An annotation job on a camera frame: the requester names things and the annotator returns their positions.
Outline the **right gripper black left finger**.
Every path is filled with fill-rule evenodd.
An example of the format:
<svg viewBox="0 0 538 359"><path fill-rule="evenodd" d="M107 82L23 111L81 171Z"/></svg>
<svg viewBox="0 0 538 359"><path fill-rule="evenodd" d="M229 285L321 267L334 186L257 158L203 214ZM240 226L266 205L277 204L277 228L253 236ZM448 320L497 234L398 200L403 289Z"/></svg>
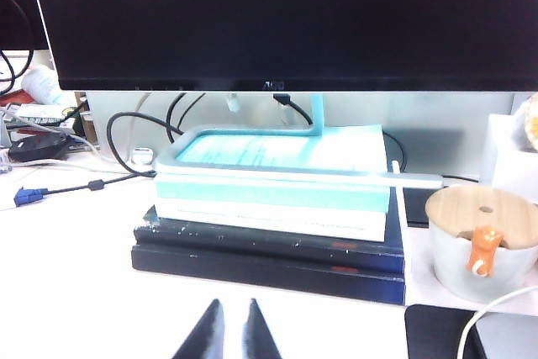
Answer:
<svg viewBox="0 0 538 359"><path fill-rule="evenodd" d="M224 330L223 306L218 299L214 299L173 358L223 358Z"/></svg>

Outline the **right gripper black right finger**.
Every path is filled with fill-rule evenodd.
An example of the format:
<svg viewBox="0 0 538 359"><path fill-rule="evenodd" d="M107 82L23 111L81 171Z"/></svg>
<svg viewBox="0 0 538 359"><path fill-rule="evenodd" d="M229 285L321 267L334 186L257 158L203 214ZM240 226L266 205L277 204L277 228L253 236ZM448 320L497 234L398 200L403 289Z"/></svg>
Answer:
<svg viewBox="0 0 538 359"><path fill-rule="evenodd" d="M254 298L250 301L247 320L243 327L242 357L282 358L260 306Z"/></svg>

